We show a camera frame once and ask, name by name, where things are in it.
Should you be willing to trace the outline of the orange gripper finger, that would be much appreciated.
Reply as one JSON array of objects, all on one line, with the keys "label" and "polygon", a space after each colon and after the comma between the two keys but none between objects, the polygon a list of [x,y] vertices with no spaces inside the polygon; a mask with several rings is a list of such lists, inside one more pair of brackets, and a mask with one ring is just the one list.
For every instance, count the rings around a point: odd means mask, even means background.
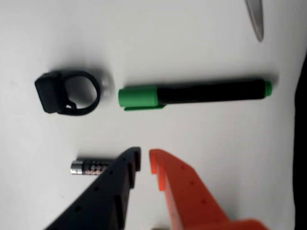
[{"label": "orange gripper finger", "polygon": [[151,172],[159,191],[165,194],[173,230],[264,230],[253,219],[231,221],[195,170],[174,155],[161,150],[149,151]]}]

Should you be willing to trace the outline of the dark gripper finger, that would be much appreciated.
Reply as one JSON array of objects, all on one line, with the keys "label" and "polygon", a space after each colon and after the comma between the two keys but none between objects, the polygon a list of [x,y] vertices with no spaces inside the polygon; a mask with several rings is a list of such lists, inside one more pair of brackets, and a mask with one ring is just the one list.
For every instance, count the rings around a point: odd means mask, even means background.
[{"label": "dark gripper finger", "polygon": [[140,169],[141,149],[127,149],[47,229],[124,229],[130,190]]}]

